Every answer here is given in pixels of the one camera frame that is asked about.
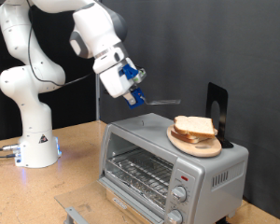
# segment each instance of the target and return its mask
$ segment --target oven top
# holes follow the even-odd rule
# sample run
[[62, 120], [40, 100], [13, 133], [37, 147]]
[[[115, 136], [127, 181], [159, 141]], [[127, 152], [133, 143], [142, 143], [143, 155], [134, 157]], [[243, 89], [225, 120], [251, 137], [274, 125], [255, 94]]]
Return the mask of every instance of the oven top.
[[115, 125], [125, 132], [131, 133], [144, 141], [150, 142], [165, 149], [166, 151], [169, 151], [171, 154], [176, 155], [180, 159], [185, 161], [191, 160], [206, 169], [212, 169], [219, 162], [224, 162], [234, 157], [239, 158], [244, 156], [246, 153], [246, 149], [243, 150], [243, 147], [234, 144], [234, 148], [223, 149], [219, 155], [212, 158], [193, 157], [177, 149], [169, 141], [166, 132], [167, 128], [172, 124], [174, 124], [172, 120], [153, 113], [111, 123], [111, 125]]

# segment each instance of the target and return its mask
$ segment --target oven control panel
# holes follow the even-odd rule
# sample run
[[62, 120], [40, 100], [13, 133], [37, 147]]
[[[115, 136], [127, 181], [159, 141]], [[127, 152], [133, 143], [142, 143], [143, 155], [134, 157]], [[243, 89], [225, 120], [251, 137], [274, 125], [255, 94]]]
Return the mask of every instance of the oven control panel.
[[165, 223], [184, 224], [191, 205], [191, 192], [195, 178], [186, 172], [177, 169], [174, 187], [169, 192], [170, 209], [165, 216]]

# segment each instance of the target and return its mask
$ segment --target wooden cutting board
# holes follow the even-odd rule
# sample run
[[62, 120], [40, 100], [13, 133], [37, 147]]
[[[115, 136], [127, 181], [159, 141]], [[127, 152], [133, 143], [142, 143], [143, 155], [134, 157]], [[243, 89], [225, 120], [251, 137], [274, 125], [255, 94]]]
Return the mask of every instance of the wooden cutting board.
[[169, 126], [167, 129], [167, 136], [171, 141], [171, 143], [178, 149], [192, 156], [215, 157], [222, 150], [222, 146], [216, 138], [207, 139], [196, 144], [187, 143], [171, 136], [171, 130], [173, 129], [174, 129], [174, 124]]

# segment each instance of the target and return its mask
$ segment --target black stand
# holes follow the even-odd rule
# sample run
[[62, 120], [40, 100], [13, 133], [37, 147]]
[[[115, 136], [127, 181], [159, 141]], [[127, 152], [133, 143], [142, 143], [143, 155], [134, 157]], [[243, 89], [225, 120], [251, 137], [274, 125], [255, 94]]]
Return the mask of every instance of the black stand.
[[227, 103], [228, 93], [223, 88], [215, 85], [214, 83], [208, 83], [207, 101], [206, 101], [206, 113], [207, 118], [212, 117], [212, 104], [217, 101], [220, 107], [220, 118], [218, 124], [217, 139], [220, 141], [222, 148], [232, 148], [233, 144], [224, 138], [226, 115], [227, 115]]
[[220, 219], [216, 224], [230, 224], [230, 222], [226, 221], [226, 217]]

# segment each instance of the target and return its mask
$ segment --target robot logo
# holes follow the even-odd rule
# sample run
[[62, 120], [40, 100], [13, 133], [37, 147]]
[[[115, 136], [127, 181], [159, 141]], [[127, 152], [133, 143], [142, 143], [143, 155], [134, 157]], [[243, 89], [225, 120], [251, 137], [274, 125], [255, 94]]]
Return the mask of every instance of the robot logo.
[[43, 134], [39, 140], [39, 144], [40, 143], [45, 143], [45, 142], [48, 142], [48, 138]]

